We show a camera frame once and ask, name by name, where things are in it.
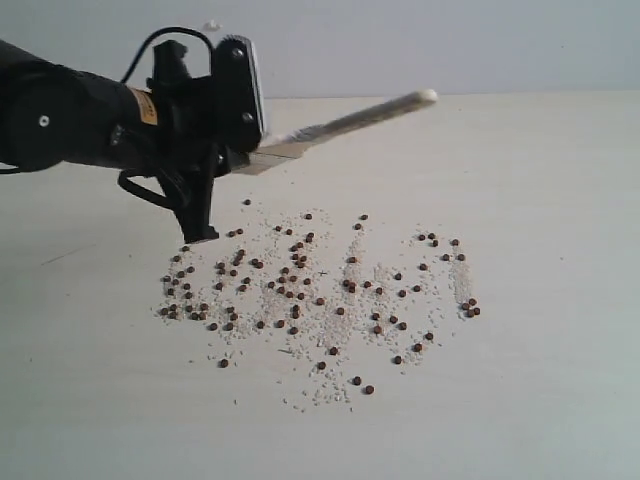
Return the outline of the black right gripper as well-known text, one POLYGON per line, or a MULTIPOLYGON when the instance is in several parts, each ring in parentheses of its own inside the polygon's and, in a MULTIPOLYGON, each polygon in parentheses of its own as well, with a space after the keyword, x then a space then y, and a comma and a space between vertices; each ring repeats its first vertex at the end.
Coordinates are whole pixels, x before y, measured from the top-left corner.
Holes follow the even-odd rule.
POLYGON ((214 179, 228 173, 214 114, 213 64, 206 76, 189 75, 186 48, 166 41, 154 48, 151 93, 159 108, 159 132, 140 167, 123 171, 125 191, 170 209, 186 244, 215 240, 210 224, 214 179))

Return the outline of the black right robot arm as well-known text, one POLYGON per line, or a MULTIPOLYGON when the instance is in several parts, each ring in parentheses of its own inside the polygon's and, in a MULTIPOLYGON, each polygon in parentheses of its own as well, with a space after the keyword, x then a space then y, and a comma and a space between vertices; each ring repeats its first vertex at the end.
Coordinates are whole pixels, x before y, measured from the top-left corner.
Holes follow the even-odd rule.
POLYGON ((59 163, 118 171, 119 186, 171 211, 188 244, 213 240, 213 184, 231 154, 263 136, 255 52, 228 36, 210 45, 210 72, 193 77, 169 30, 150 36, 145 89, 1 46, 1 160, 6 174, 59 163))

